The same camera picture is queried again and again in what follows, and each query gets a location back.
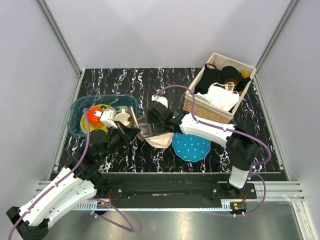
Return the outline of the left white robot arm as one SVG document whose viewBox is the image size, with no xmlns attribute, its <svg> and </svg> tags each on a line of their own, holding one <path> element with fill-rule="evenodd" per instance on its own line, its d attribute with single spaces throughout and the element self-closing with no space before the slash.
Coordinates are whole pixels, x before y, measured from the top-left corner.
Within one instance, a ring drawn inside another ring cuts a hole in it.
<svg viewBox="0 0 320 240">
<path fill-rule="evenodd" d="M 54 180 L 21 207 L 13 206 L 6 215 L 24 240 L 42 240 L 49 229 L 74 207 L 91 198 L 109 194 L 109 181 L 99 172 L 103 160 L 116 149 L 129 145 L 141 132 L 117 121 L 108 132 L 94 130 Z"/>
</svg>

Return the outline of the cream round laundry bag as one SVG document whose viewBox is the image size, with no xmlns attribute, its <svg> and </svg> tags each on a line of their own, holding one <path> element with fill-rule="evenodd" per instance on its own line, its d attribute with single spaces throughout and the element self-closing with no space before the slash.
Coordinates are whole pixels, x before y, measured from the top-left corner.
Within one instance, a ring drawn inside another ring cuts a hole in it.
<svg viewBox="0 0 320 240">
<path fill-rule="evenodd" d="M 156 149 L 167 149 L 172 144 L 174 136 L 172 132 L 160 130 L 154 122 L 148 121 L 146 115 L 137 118 L 132 106 L 129 107 L 129 114 L 128 120 L 135 128 L 140 129 L 140 133 L 137 135 L 140 141 L 147 142 Z"/>
</svg>

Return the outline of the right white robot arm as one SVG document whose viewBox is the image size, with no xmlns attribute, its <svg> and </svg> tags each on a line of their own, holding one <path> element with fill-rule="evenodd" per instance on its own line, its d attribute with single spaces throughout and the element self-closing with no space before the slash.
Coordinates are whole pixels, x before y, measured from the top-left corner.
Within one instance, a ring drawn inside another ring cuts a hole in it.
<svg viewBox="0 0 320 240">
<path fill-rule="evenodd" d="M 236 199 L 244 194 L 253 160 L 260 150 L 255 139 L 232 124 L 197 118 L 185 110 L 173 112 L 157 101 L 147 110 L 146 116 L 162 130 L 194 135 L 224 147 L 232 163 L 228 195 Z"/>
</svg>

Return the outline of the white bra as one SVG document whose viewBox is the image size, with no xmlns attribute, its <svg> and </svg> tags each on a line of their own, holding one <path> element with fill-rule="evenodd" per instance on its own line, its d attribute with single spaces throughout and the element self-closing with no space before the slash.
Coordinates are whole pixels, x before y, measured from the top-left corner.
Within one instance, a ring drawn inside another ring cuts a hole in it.
<svg viewBox="0 0 320 240">
<path fill-rule="evenodd" d="M 240 94 L 235 91 L 235 84 L 233 82 L 227 84 L 213 83 L 209 87 L 207 95 L 212 105 L 227 112 L 229 112 L 240 99 Z"/>
</svg>

